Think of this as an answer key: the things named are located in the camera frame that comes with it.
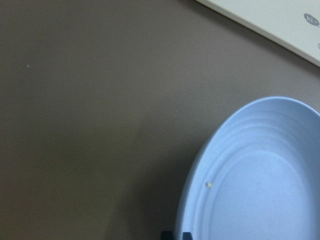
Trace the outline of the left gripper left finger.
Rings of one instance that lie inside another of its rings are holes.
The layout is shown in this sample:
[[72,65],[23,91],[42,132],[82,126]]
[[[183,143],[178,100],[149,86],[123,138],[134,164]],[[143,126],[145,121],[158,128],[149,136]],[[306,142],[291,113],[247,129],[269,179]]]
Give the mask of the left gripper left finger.
[[162,231],[161,240],[173,240],[173,232],[169,230]]

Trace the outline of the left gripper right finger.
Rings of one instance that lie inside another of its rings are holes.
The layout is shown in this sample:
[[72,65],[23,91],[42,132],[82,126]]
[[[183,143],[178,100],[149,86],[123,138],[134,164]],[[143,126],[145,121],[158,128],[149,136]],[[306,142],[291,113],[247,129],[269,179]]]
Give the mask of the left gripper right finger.
[[193,236],[191,232],[183,232],[182,240],[193,240]]

